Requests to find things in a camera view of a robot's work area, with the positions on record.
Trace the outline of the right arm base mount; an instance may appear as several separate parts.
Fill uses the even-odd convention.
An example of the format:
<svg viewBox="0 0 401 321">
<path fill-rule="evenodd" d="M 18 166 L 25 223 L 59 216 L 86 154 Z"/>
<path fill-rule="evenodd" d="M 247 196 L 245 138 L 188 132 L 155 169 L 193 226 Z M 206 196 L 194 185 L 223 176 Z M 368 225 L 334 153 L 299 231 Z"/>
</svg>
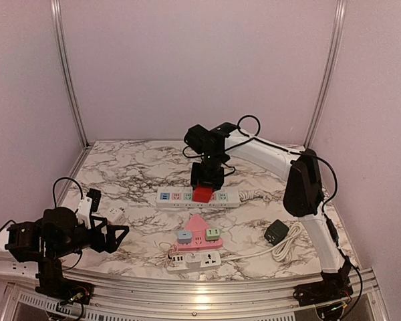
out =
<svg viewBox="0 0 401 321">
<path fill-rule="evenodd" d="M 339 286 L 337 284 L 313 282 L 294 288 L 293 297 L 300 306 L 319 305 L 316 308 L 321 320 L 338 319 L 352 301 L 351 283 Z"/>
</svg>

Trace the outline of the red cube socket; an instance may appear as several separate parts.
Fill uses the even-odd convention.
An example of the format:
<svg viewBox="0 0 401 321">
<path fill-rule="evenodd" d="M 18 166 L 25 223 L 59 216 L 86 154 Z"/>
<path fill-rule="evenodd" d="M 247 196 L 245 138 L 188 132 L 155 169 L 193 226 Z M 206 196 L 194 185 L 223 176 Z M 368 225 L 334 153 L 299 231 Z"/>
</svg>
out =
<svg viewBox="0 0 401 321">
<path fill-rule="evenodd" d="M 197 187 L 192 194 L 192 200 L 198 203 L 208 203 L 213 195 L 212 187 Z"/>
</svg>

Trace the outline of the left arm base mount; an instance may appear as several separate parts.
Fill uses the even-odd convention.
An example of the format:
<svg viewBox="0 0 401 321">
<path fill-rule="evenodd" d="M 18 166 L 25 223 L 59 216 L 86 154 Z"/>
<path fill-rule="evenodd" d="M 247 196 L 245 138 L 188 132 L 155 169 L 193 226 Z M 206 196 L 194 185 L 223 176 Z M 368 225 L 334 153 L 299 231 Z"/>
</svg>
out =
<svg viewBox="0 0 401 321">
<path fill-rule="evenodd" d="M 67 280 L 47 286 L 36 286 L 35 291 L 47 297 L 45 310 L 81 319 L 94 293 L 91 283 Z"/>
</svg>

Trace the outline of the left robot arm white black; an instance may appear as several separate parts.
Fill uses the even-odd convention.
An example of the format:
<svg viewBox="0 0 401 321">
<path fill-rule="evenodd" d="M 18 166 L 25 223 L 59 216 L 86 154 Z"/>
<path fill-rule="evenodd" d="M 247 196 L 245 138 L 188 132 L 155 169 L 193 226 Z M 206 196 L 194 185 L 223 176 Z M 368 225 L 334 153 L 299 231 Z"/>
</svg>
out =
<svg viewBox="0 0 401 321">
<path fill-rule="evenodd" d="M 0 250 L 19 263 L 35 262 L 37 293 L 63 300 L 83 300 L 94 291 L 92 284 L 67 279 L 61 258 L 82 255 L 90 248 L 98 253 L 114 253 L 129 234 L 127 225 L 113 225 L 97 216 L 102 194 L 97 189 L 80 193 L 76 210 L 54 206 L 37 221 L 9 220 L 0 228 Z"/>
</svg>

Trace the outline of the green plug adapter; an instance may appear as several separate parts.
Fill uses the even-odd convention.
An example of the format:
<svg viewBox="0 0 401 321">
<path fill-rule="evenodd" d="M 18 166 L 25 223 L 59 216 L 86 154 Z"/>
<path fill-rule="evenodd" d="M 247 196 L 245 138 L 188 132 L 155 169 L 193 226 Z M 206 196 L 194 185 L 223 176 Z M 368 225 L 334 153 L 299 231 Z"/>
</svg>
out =
<svg viewBox="0 0 401 321">
<path fill-rule="evenodd" d="M 205 231 L 206 241 L 218 241 L 221 237 L 221 230 L 219 228 L 209 228 Z"/>
</svg>

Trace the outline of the light blue charger plug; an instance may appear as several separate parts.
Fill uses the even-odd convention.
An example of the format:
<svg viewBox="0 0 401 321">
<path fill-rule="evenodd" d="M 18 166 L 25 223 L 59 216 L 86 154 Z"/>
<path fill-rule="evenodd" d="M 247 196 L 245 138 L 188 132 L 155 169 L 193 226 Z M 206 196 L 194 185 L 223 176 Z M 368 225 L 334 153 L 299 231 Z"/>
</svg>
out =
<svg viewBox="0 0 401 321">
<path fill-rule="evenodd" d="M 192 231 L 181 230 L 177 232 L 177 243 L 181 245 L 188 245 L 192 242 Z"/>
</svg>

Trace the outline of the long white colourful power strip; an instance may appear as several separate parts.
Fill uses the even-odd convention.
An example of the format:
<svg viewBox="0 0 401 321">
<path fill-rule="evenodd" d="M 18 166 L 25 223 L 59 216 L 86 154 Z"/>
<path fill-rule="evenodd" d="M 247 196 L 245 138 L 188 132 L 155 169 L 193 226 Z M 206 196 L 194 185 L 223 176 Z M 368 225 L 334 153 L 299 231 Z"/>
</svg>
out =
<svg viewBox="0 0 401 321">
<path fill-rule="evenodd" d="M 210 189 L 195 191 L 191 187 L 160 187 L 156 194 L 156 206 L 237 208 L 241 203 L 253 199 L 270 202 L 272 194 L 263 190 L 238 190 L 236 187 L 225 187 L 214 192 Z"/>
</svg>

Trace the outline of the white charger plug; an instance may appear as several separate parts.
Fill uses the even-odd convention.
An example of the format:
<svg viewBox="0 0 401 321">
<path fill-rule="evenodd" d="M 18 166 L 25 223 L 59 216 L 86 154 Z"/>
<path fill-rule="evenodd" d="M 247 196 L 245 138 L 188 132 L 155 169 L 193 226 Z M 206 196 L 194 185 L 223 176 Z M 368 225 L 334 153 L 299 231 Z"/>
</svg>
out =
<svg viewBox="0 0 401 321">
<path fill-rule="evenodd" d="M 198 264 L 202 261 L 202 256 L 199 253 L 188 253 L 185 255 L 185 260 L 189 264 Z"/>
</svg>

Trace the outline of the white power strip with USB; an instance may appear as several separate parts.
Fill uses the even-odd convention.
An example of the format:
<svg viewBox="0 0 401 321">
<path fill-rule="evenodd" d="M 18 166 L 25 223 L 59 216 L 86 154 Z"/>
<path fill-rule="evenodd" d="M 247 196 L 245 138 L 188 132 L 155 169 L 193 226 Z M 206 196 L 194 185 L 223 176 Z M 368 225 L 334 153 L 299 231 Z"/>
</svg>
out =
<svg viewBox="0 0 401 321">
<path fill-rule="evenodd" d="M 171 257 L 166 270 L 171 274 L 183 274 L 213 270 L 220 265 L 221 257 L 217 251 L 180 253 Z"/>
</svg>

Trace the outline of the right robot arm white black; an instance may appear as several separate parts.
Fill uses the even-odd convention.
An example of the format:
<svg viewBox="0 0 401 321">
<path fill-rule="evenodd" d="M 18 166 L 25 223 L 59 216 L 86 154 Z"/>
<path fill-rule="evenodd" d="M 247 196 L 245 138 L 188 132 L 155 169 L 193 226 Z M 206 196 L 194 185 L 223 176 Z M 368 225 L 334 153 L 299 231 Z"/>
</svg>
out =
<svg viewBox="0 0 401 321">
<path fill-rule="evenodd" d="M 285 181 L 285 210 L 297 218 L 307 231 L 318 254 L 322 281 L 317 292 L 330 300 L 344 288 L 352 265 L 339 245 L 339 235 L 325 206 L 319 164 L 327 161 L 314 150 L 298 151 L 262 140 L 258 133 L 243 131 L 240 124 L 224 122 L 213 129 L 200 124 L 188 129 L 183 141 L 195 153 L 190 185 L 195 202 L 208 203 L 225 181 L 224 167 L 232 156 L 271 171 Z"/>
</svg>

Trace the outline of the pink triangular power socket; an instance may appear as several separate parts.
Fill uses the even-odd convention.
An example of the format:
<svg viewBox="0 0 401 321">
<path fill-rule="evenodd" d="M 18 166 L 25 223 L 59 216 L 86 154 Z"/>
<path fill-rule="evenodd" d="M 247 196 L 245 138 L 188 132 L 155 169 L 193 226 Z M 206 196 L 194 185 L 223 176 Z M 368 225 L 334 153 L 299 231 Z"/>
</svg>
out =
<svg viewBox="0 0 401 321">
<path fill-rule="evenodd" d="M 220 249 L 223 246 L 223 240 L 220 237 L 218 241 L 206 241 L 205 231 L 211 227 L 199 214 L 193 215 L 183 230 L 192 231 L 192 242 L 188 245 L 181 245 L 177 243 L 177 234 L 175 246 L 179 251 L 202 251 Z"/>
</svg>

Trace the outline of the dark green charger plug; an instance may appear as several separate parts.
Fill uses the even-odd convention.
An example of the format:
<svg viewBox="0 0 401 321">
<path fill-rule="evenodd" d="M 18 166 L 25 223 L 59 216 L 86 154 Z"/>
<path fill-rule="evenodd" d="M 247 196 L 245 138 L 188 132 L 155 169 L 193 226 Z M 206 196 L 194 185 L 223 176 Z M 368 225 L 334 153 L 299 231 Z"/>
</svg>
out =
<svg viewBox="0 0 401 321">
<path fill-rule="evenodd" d="M 284 222 L 277 219 L 265 230 L 264 238 L 268 243 L 277 245 L 285 239 L 288 233 L 289 227 L 284 224 Z"/>
</svg>

